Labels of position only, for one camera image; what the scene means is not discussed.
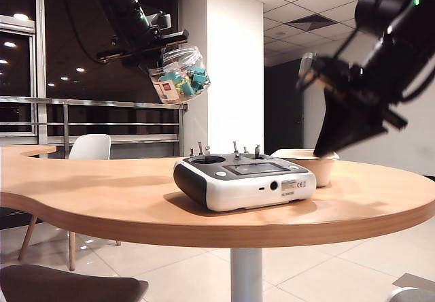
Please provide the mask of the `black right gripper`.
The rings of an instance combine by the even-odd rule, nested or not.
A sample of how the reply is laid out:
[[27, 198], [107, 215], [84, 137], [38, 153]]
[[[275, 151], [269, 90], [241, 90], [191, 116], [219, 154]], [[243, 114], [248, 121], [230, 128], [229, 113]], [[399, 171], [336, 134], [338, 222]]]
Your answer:
[[304, 56], [298, 90], [315, 84], [324, 88], [326, 111], [314, 154], [323, 157], [347, 146], [384, 134], [384, 122], [403, 129], [408, 121], [389, 107], [391, 93], [370, 87], [369, 73], [359, 64], [329, 56]]

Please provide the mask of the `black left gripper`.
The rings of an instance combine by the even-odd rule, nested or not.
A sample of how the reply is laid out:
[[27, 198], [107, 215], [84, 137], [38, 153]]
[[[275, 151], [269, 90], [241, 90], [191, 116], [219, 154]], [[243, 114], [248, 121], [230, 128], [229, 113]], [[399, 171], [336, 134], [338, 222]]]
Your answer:
[[128, 69], [138, 69], [145, 74], [150, 69], [162, 67], [164, 51], [188, 41], [187, 30], [164, 34], [159, 26], [151, 26], [143, 35], [121, 39], [116, 48], [99, 52], [97, 60], [108, 63], [120, 59]]

